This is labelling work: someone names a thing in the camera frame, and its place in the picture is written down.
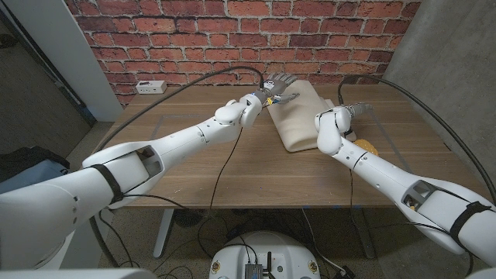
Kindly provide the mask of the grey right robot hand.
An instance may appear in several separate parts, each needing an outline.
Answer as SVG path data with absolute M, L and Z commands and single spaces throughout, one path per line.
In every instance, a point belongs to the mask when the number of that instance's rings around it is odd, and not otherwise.
M 350 104 L 346 106 L 347 111 L 350 114 L 350 117 L 353 119 L 359 115 L 362 115 L 368 111 L 371 111 L 374 107 L 371 104 L 367 104 L 364 102 L 359 102 L 355 104 Z

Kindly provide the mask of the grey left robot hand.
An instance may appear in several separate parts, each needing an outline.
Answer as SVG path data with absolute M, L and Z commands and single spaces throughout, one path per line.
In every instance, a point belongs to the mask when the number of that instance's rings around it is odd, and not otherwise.
M 299 97 L 299 93 L 290 93 L 286 95 L 284 91 L 294 83 L 298 78 L 292 74 L 271 74 L 263 83 L 261 89 L 253 94 L 263 104 L 267 99 L 278 105 L 286 104 Z

